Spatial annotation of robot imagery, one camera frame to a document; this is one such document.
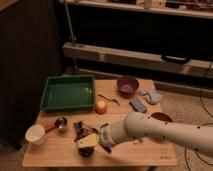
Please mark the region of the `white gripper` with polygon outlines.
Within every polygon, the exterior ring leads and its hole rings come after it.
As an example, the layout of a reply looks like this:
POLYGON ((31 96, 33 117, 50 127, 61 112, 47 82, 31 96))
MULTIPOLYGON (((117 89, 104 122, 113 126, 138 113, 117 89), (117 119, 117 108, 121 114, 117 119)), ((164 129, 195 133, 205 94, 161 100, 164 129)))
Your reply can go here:
MULTIPOLYGON (((114 141, 111 137, 110 126, 108 124, 103 125, 99 130, 100 144, 106 147, 112 147, 114 141)), ((98 138, 96 134, 90 134, 84 138, 81 138, 76 142, 78 148, 94 147, 98 144, 98 138)))

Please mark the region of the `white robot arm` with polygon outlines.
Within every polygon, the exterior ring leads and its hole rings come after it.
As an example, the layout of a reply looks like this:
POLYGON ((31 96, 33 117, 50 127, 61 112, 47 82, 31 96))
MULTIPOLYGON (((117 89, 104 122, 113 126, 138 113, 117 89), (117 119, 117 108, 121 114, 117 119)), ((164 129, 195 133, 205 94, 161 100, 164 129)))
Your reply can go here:
POLYGON ((151 137, 166 140, 213 158, 213 127, 161 121, 152 114, 132 112, 122 120, 104 124, 98 133, 92 133, 76 142, 78 148, 98 144, 113 147, 118 144, 151 137))

